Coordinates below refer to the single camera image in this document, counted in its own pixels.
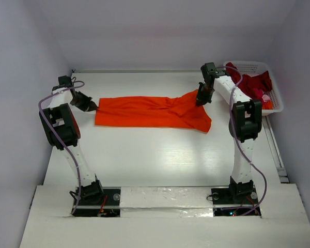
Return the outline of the orange t shirt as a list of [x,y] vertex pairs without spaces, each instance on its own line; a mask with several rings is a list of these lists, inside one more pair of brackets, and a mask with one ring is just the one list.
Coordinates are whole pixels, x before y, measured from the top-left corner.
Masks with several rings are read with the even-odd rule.
[[130,96],[101,98],[95,125],[107,127],[178,128],[208,133],[212,120],[196,105],[197,90],[181,97]]

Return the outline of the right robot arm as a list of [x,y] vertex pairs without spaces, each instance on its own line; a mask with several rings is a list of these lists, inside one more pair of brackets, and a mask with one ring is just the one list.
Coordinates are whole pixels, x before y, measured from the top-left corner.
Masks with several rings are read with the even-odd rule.
[[229,132],[234,139],[235,154],[234,167],[230,176],[230,183],[226,188],[211,189],[210,197],[216,205],[241,205],[246,197],[254,192],[252,179],[252,155],[254,142],[261,131],[262,103],[247,96],[239,87],[243,76],[238,82],[233,82],[229,69],[237,72],[233,67],[217,68],[214,63],[201,66],[204,82],[199,83],[196,105],[211,103],[214,92],[219,93],[229,104]]

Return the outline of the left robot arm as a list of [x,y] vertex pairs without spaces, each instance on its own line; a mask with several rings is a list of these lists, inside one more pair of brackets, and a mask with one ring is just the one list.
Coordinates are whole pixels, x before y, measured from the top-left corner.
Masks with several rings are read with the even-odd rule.
[[52,88],[52,94],[38,103],[39,116],[49,144],[65,154],[78,182],[71,196],[78,202],[98,204],[103,201],[104,190],[96,174],[88,169],[79,145],[80,129],[71,110],[71,106],[82,112],[93,112],[98,106],[91,97],[78,88],[84,82],[67,75],[58,78],[58,85]]

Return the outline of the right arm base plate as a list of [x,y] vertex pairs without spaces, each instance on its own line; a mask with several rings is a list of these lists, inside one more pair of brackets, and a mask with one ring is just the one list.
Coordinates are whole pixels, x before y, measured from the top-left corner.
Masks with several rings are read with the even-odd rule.
[[241,216],[258,204],[255,187],[250,192],[242,194],[235,194],[229,187],[216,187],[211,189],[206,199],[212,202],[215,217]]

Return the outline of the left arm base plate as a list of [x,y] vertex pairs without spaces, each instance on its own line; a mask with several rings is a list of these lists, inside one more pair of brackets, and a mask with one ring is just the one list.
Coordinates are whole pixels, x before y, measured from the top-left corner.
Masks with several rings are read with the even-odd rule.
[[104,196],[91,200],[81,199],[72,214],[75,217],[120,217],[121,188],[104,188]]

